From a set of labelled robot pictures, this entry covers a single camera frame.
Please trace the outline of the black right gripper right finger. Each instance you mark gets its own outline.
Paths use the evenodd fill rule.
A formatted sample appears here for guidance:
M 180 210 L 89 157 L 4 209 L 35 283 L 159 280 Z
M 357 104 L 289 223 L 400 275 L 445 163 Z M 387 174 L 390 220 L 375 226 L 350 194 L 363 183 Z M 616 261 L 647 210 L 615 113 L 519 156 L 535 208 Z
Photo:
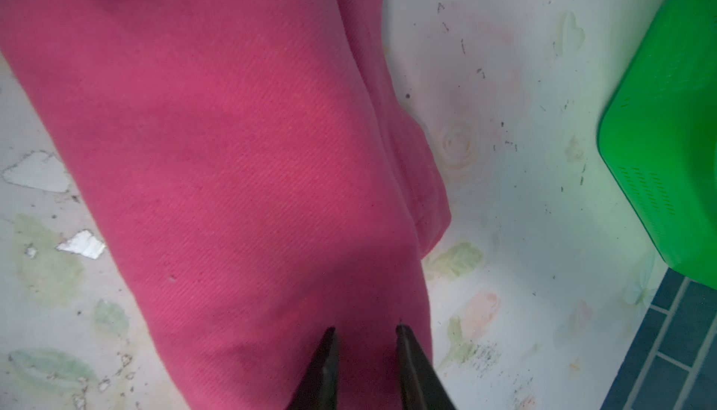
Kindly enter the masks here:
M 412 328 L 396 328 L 403 410 L 455 410 Z

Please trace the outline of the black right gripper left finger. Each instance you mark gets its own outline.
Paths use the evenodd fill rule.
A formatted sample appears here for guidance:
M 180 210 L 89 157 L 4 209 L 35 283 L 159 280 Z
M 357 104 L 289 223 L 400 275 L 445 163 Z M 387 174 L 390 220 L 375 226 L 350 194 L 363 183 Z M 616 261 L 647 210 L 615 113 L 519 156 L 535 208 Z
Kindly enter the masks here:
M 287 410 L 336 410 L 339 385 L 339 341 L 328 328 L 295 389 Z

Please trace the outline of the pink long pants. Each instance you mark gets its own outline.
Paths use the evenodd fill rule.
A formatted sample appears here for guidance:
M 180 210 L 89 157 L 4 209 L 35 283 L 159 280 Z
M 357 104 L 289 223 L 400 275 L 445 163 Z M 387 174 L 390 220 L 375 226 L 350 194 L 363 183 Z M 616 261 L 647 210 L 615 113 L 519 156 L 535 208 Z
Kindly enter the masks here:
M 193 409 L 283 409 L 323 333 L 339 406 L 401 407 L 451 220 L 383 0 L 1 0 L 1 51 Z

